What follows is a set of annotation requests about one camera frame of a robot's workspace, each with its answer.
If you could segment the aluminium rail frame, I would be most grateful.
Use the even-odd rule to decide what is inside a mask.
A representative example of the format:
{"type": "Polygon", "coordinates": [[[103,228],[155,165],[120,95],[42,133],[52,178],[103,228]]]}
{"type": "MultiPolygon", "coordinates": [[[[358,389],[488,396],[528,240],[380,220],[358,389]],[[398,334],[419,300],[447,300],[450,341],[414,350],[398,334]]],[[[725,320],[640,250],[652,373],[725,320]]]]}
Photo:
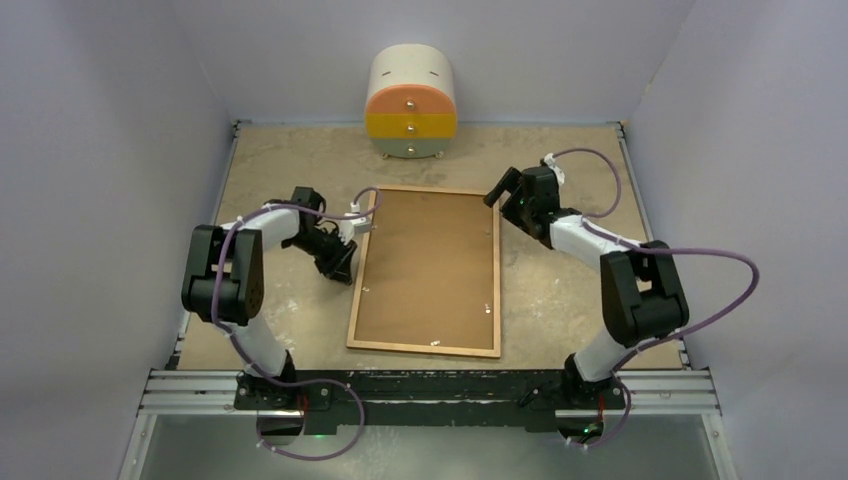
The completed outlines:
{"type": "MultiPolygon", "coordinates": [[[[217,219],[254,210],[268,197],[305,184],[346,207],[375,185],[390,206],[396,193],[450,194],[482,208],[482,197],[509,167],[537,165],[554,152],[566,171],[562,202],[602,213],[601,225],[639,241],[653,233],[630,172],[621,123],[463,125],[441,158],[383,158],[363,127],[241,124],[217,219]]],[[[483,208],[487,268],[494,292],[477,305],[498,335],[492,357],[456,351],[376,351],[358,342],[365,317],[355,310],[375,287],[365,279],[386,226],[358,238],[354,282],[315,275],[295,250],[265,257],[264,316],[297,369],[560,369],[601,329],[596,272],[549,250],[483,208]]],[[[241,363],[229,342],[189,316],[180,359],[152,372],[120,475],[124,479],[697,479],[731,478],[717,457],[722,425],[713,380],[692,370],[672,341],[642,352],[612,383],[626,405],[607,413],[599,432],[565,436],[516,427],[340,426],[309,435],[291,413],[262,416],[233,406],[241,363]]]]}

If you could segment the round drawer cabinet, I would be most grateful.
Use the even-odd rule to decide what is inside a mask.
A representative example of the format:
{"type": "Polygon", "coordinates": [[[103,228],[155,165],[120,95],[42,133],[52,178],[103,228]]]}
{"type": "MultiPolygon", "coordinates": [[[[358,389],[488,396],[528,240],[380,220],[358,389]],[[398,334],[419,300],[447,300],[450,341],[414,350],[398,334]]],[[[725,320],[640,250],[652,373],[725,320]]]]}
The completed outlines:
{"type": "Polygon", "coordinates": [[[414,43],[380,51],[370,68],[364,126],[384,157],[443,157],[458,129],[448,57],[414,43]]]}

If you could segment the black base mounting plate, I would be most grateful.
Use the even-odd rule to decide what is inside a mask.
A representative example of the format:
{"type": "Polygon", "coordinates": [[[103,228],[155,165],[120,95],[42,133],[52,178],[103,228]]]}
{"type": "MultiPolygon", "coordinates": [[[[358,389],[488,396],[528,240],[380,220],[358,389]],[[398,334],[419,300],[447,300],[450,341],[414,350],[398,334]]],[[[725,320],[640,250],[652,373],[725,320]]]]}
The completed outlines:
{"type": "Polygon", "coordinates": [[[308,370],[285,386],[236,377],[233,406],[262,416],[291,413],[309,435],[340,426],[516,427],[583,436],[621,412],[623,389],[604,381],[578,387],[560,369],[308,370]]]}

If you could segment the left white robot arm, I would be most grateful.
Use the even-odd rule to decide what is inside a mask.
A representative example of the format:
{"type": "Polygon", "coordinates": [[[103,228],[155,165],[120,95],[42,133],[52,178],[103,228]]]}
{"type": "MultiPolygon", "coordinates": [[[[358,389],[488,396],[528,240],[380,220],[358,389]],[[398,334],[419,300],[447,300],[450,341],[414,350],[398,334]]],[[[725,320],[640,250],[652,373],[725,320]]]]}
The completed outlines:
{"type": "Polygon", "coordinates": [[[262,379],[259,395],[272,408],[292,405],[300,383],[290,352],[262,316],[265,252],[296,248],[312,257],[320,275],[350,285],[354,238],[368,231],[371,216],[358,199],[351,202],[349,212],[330,214],[322,195],[298,187],[290,199],[272,199],[233,222],[194,228],[182,305],[224,334],[246,374],[262,379]]]}

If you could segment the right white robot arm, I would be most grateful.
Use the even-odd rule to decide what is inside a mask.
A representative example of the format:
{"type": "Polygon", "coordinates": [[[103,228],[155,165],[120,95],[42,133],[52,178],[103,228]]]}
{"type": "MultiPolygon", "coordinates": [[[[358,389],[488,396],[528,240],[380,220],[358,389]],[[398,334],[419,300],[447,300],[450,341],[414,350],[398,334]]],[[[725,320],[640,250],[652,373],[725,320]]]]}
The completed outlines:
{"type": "Polygon", "coordinates": [[[548,249],[599,274],[603,325],[564,362],[561,392],[569,404],[588,405],[629,354],[687,325],[688,302],[667,244],[622,238],[582,212],[563,207],[553,168],[509,168],[484,203],[548,249]]]}

